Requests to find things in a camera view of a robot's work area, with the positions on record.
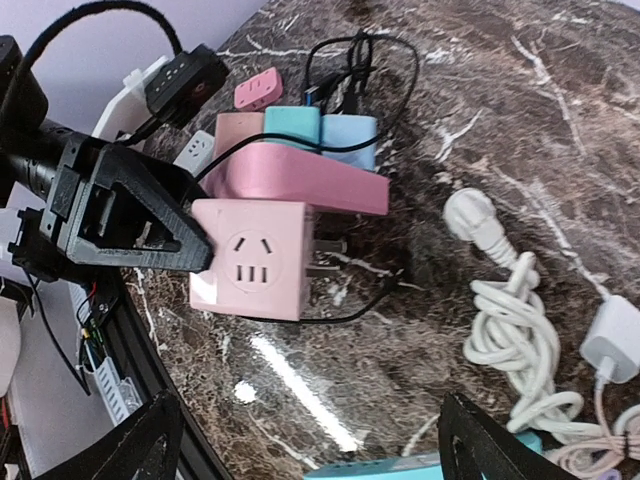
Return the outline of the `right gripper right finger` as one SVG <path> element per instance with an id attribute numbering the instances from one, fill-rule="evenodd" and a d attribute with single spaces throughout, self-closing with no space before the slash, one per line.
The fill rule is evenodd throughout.
<path id="1" fill-rule="evenodd" d="M 445 480 L 573 478 L 526 447 L 462 393 L 444 397 L 438 446 Z"/>

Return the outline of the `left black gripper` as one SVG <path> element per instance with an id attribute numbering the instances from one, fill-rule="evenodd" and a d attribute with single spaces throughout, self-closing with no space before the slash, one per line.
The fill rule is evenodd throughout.
<path id="1" fill-rule="evenodd" d="M 9 156 L 14 180 L 44 201 L 18 211 L 13 265 L 41 280 L 76 280 L 96 267 L 199 273 L 214 247 L 183 209 L 206 198 L 185 169 L 127 147 L 68 140 Z"/>

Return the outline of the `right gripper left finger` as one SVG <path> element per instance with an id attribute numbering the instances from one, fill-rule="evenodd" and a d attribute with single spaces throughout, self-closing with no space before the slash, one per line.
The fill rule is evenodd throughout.
<path id="1" fill-rule="evenodd" d="M 163 452 L 159 479 L 173 479 L 178 469 L 184 416 L 178 397 L 159 392 L 124 422 L 81 453 L 45 472 L 42 479 L 132 479 L 156 444 Z"/>

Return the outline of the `white cube socket adapter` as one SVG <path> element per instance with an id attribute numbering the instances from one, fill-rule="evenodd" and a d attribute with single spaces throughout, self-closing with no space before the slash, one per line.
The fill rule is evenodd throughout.
<path id="1" fill-rule="evenodd" d="M 173 164 L 197 176 L 210 163 L 215 148 L 215 137 L 198 130 L 180 151 Z"/>

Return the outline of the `pink cube socket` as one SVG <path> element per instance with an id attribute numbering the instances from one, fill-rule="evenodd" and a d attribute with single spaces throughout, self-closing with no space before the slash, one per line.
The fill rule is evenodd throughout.
<path id="1" fill-rule="evenodd" d="M 313 266 L 313 254 L 346 252 L 343 240 L 314 238 L 313 208 L 301 202 L 199 199 L 191 215 L 214 249 L 210 267 L 189 275 L 196 310 L 297 322 L 308 277 L 335 270 Z"/>

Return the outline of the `pink plug adapter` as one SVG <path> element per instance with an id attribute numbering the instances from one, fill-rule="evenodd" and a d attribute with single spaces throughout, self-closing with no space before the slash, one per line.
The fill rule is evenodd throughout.
<path id="1" fill-rule="evenodd" d="M 278 101 L 283 91 L 279 71 L 270 67 L 236 86 L 234 107 L 243 112 L 262 110 Z"/>

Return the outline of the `white charger with cable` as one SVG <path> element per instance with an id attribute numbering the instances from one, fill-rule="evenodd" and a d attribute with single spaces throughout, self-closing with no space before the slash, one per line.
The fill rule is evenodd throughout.
<path id="1" fill-rule="evenodd" d="M 603 479 L 621 462 L 639 459 L 639 406 L 625 410 L 613 426 L 604 413 L 606 386 L 639 375 L 639 309 L 619 295 L 605 300 L 580 354 L 595 370 L 594 408 L 600 431 L 593 438 L 553 451 L 548 459 L 579 479 Z"/>

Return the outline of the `white three-pin plug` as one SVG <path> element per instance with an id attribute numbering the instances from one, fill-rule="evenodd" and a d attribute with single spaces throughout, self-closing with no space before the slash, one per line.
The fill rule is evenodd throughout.
<path id="1" fill-rule="evenodd" d="M 464 188 L 453 193 L 444 205 L 443 219 L 453 235 L 474 243 L 497 265 L 509 268 L 517 261 L 518 254 L 496 216 L 496 209 L 482 191 Z"/>

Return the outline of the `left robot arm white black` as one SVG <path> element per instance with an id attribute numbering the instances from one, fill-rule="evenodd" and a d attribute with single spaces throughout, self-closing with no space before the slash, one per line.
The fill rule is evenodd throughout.
<path id="1" fill-rule="evenodd" d="M 1 127 L 2 193 L 17 182 L 45 203 L 18 213 L 14 265 L 44 281 L 82 283 L 98 267 L 199 273 L 214 250 L 184 200 L 201 194 L 188 171 L 73 131 L 46 117 L 33 75 Z"/>

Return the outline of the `teal power strip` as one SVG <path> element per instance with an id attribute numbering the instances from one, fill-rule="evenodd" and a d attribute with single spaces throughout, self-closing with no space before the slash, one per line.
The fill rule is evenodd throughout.
<path id="1" fill-rule="evenodd" d="M 303 477 L 331 480 L 443 480 L 440 456 L 437 451 L 362 462 L 337 463 L 313 470 Z"/>

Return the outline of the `pink power strip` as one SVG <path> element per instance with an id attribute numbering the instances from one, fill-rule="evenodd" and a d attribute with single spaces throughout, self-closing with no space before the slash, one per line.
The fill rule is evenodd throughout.
<path id="1" fill-rule="evenodd" d="M 263 133 L 264 113 L 220 113 L 213 159 Z M 279 139 L 241 148 L 204 176 L 200 185 L 214 198 L 299 201 L 321 211 L 368 215 L 389 211 L 386 177 Z"/>

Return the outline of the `small circuit board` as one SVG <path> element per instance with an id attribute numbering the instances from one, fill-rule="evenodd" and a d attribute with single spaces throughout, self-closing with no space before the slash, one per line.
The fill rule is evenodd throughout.
<path id="1" fill-rule="evenodd" d="M 109 353 L 100 329 L 101 322 L 93 309 L 93 300 L 87 297 L 76 310 L 79 327 L 78 365 L 94 371 L 108 357 Z"/>

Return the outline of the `purple power strip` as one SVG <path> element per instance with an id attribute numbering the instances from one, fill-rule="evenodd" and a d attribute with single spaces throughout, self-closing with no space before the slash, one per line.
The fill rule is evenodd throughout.
<path id="1" fill-rule="evenodd" d="M 612 468 L 600 474 L 597 480 L 622 480 L 622 475 L 619 470 Z"/>

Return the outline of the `small teal adapter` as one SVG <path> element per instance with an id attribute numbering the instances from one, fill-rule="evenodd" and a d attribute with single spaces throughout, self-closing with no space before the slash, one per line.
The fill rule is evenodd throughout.
<path id="1" fill-rule="evenodd" d="M 264 113 L 266 134 L 283 134 L 318 144 L 321 134 L 321 113 L 313 106 L 270 106 Z"/>

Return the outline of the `light blue adapter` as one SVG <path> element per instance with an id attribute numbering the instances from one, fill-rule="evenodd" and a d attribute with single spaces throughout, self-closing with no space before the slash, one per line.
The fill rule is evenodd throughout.
<path id="1" fill-rule="evenodd" d="M 377 119 L 364 115 L 329 114 L 322 117 L 323 146 L 345 147 L 360 144 L 378 133 Z M 351 152 L 322 151 L 322 155 L 363 170 L 375 169 L 376 143 Z"/>

